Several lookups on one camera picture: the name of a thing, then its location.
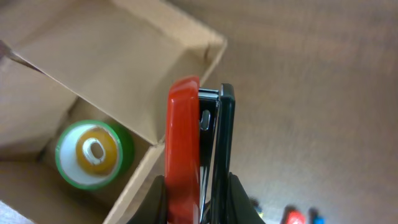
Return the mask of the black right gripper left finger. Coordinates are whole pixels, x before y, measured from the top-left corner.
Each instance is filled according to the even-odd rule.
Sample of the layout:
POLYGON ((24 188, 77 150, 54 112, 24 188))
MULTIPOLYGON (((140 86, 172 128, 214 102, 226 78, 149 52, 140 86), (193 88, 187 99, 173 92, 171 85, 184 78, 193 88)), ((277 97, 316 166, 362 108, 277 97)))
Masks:
POLYGON ((158 175, 136 213, 127 224, 166 224, 167 223, 167 196, 165 178, 158 175))

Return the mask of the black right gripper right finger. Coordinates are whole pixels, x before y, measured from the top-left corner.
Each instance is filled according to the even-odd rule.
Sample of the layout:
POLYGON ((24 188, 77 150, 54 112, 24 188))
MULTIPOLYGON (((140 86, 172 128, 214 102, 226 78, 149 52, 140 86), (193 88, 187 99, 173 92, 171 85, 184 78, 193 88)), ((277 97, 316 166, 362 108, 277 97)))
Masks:
POLYGON ((238 176, 229 173, 228 183, 228 223, 265 224, 252 205, 238 176))

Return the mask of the small yellow tape roll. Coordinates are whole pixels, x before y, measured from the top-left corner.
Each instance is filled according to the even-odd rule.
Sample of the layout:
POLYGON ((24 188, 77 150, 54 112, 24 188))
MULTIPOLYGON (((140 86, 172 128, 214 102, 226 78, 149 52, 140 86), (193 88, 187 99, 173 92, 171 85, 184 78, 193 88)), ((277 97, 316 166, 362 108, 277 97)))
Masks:
POLYGON ((117 144, 103 128, 85 131, 78 139, 75 152, 80 167, 94 175, 110 174, 118 158, 117 144))

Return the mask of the green tape roll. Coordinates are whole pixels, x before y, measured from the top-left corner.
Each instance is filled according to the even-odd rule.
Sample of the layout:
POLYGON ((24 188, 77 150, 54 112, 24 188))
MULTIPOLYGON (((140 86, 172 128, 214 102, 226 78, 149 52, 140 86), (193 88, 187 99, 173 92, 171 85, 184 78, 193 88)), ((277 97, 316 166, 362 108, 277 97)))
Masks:
POLYGON ((73 123, 60 136, 55 147, 55 163, 60 175, 72 186, 82 190, 100 189, 127 171, 134 160, 134 142, 129 131, 116 123, 83 120, 73 123), (118 148, 114 169, 108 175, 94 175, 84 171, 77 162, 76 144, 81 135, 92 128, 103 128, 112 135, 118 148))

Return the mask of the orange black stapler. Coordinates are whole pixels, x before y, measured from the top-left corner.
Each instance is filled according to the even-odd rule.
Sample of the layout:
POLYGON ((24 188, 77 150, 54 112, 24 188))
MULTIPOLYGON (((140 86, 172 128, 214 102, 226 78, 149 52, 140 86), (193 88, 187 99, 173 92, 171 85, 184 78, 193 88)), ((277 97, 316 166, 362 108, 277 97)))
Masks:
POLYGON ((202 89, 198 77, 169 90, 165 188, 169 223, 226 223, 234 87, 202 89))

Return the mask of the brown cardboard box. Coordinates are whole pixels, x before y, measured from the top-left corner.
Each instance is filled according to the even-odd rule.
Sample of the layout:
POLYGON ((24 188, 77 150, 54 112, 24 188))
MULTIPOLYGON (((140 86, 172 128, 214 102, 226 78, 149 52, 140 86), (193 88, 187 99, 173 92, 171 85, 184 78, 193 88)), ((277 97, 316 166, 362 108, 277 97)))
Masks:
POLYGON ((160 171, 169 88, 204 82, 226 46, 166 1, 2 1, 1 222, 126 222, 160 171), (134 142, 132 165, 96 190, 55 163, 61 134, 88 119, 134 142))

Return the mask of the yellow highlighter marker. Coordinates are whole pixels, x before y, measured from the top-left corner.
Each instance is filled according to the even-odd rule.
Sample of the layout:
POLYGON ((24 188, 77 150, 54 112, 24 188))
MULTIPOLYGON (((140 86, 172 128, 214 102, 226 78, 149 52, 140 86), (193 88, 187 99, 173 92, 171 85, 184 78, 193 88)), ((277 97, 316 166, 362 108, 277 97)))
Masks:
POLYGON ((258 199, 251 197, 249 200, 250 200, 251 205, 253 206, 253 208, 257 212, 257 214, 262 218, 264 213, 262 211, 262 208, 260 206, 260 203, 259 203, 258 199))

